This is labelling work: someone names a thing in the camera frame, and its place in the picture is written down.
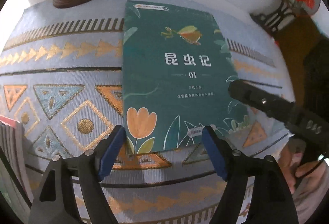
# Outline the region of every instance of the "white label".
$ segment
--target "white label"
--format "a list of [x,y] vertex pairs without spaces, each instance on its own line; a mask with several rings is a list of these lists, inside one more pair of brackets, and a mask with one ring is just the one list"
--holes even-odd
[[[215,131],[216,130],[216,126],[214,124],[211,124],[210,125],[213,130]],[[196,137],[196,136],[201,136],[202,135],[202,130],[203,130],[204,127],[197,127],[197,128],[192,128],[192,129],[189,129],[187,131],[187,135],[189,137]]]
[[145,4],[136,4],[134,6],[137,9],[149,9],[149,10],[158,10],[158,11],[168,11],[168,7],[164,6],[155,6],[155,5],[145,5]]

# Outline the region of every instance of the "human hand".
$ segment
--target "human hand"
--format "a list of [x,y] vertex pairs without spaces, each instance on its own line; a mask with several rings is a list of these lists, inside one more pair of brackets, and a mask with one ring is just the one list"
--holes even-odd
[[[278,165],[289,186],[291,194],[293,194],[296,191],[295,188],[296,177],[298,178],[300,176],[303,176],[305,173],[310,171],[316,164],[319,163],[319,161],[312,161],[299,166],[301,158],[302,158],[301,153],[290,152],[288,145],[286,145],[282,149],[281,156],[278,160]],[[305,178],[306,179],[308,178],[309,180],[307,181],[306,186],[302,190],[302,193],[316,189],[320,184],[321,178],[325,170],[326,170],[326,163],[323,162],[317,169],[315,169],[312,173],[307,175]]]

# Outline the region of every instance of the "gold circle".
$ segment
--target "gold circle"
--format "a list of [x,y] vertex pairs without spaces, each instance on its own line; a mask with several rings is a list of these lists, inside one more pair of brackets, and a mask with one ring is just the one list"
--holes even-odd
[[23,124],[27,124],[30,120],[29,114],[27,112],[24,112],[21,116],[21,120]]
[[77,129],[82,134],[89,134],[94,129],[94,123],[88,118],[81,119],[77,124]]

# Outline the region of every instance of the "number 01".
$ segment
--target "number 01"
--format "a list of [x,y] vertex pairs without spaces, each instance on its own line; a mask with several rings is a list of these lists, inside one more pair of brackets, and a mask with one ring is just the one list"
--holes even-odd
[[196,78],[195,72],[189,72],[190,78]]

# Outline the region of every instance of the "green book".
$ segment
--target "green book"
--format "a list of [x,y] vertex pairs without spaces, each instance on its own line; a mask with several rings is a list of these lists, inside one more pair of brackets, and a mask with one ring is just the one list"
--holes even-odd
[[248,125],[246,107],[230,98],[237,79],[226,41],[204,11],[127,1],[123,36],[123,108],[132,153],[201,142]]

